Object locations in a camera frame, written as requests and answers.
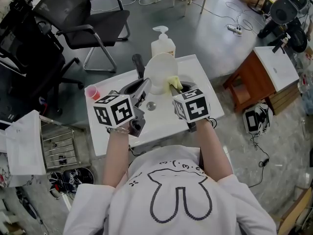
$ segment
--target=metal rack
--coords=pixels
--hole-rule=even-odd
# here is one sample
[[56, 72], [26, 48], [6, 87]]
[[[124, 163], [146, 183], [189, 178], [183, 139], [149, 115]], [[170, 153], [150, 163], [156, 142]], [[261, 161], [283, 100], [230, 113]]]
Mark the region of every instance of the metal rack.
[[81, 167], [74, 134], [83, 133], [84, 130], [43, 116], [40, 116], [40, 120], [42, 151], [47, 172]]

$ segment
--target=sleeve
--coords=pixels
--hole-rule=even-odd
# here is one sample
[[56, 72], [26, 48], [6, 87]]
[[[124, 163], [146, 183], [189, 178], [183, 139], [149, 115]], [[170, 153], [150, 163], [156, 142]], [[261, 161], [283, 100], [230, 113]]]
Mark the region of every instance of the sleeve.
[[275, 235], [276, 225], [270, 215], [261, 207], [246, 184], [240, 183], [235, 175], [218, 181], [236, 203], [237, 222], [248, 235]]
[[63, 235], [93, 235], [102, 229], [114, 191], [111, 186], [80, 185]]

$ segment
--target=mesh chair back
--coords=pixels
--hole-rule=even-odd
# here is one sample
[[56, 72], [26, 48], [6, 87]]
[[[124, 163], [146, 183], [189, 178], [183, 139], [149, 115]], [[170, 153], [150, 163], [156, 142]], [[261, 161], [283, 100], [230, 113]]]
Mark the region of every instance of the mesh chair back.
[[31, 7], [29, 10], [11, 9], [4, 17], [0, 23], [0, 52], [24, 74], [50, 69], [49, 64], [61, 53], [54, 42], [40, 31]]
[[89, 0], [40, 0], [34, 11], [62, 30], [82, 25], [90, 9]]

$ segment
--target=white box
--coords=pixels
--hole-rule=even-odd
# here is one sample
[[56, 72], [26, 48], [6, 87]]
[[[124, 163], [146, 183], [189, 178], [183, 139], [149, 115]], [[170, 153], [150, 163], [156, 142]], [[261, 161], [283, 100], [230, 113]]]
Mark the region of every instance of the white box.
[[180, 118], [187, 123], [210, 117], [211, 108], [205, 94], [198, 88], [173, 97]]
[[135, 118], [129, 95], [107, 95], [94, 102], [94, 113], [100, 124], [116, 128]]

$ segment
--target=soap dispenser bottle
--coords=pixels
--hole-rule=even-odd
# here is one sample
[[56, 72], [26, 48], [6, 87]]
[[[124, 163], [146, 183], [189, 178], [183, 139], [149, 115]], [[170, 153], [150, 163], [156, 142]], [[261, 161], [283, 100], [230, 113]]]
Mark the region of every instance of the soap dispenser bottle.
[[176, 46], [172, 39], [168, 38], [165, 34], [165, 32], [168, 31], [168, 27], [158, 26], [154, 27], [153, 30], [160, 31], [161, 34], [159, 35], [158, 40], [151, 43], [152, 57], [162, 52], [169, 53], [175, 57]]

